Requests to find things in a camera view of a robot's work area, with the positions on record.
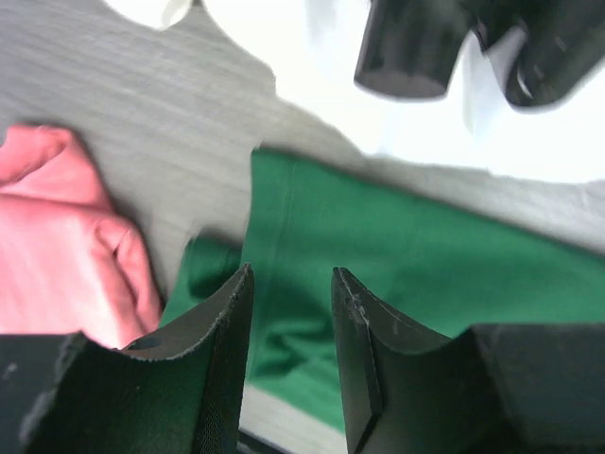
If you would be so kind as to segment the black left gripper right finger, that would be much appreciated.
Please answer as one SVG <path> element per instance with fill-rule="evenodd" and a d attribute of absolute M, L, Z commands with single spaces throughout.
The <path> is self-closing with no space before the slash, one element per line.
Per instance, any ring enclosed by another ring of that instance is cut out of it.
<path fill-rule="evenodd" d="M 603 451 L 602 324 L 474 324 L 448 338 L 344 268 L 332 309 L 350 452 Z"/>

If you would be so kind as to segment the white t-shirt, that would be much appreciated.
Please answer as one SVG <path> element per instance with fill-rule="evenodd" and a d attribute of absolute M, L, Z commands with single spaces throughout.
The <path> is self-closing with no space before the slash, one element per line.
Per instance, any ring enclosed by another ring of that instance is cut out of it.
<path fill-rule="evenodd" d="M 282 100 L 362 153 L 548 183 L 604 176 L 600 1 L 208 1 Z"/>

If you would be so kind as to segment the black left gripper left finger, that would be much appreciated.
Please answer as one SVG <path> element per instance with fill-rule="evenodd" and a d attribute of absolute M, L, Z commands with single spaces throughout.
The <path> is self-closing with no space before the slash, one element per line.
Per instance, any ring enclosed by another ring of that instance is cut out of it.
<path fill-rule="evenodd" d="M 233 453 L 254 278 L 122 350 L 82 334 L 1 339 L 5 453 Z"/>

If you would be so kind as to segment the green t-shirt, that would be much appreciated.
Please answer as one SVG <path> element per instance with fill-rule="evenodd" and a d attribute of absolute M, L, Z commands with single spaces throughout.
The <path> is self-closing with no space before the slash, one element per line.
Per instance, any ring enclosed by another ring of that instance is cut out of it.
<path fill-rule="evenodd" d="M 177 319 L 251 264 L 247 380 L 332 428 L 344 427 L 336 267 L 448 337 L 472 323 L 604 318 L 600 255 L 276 149 L 253 151 L 251 183 L 244 242 L 193 237 L 162 320 Z"/>

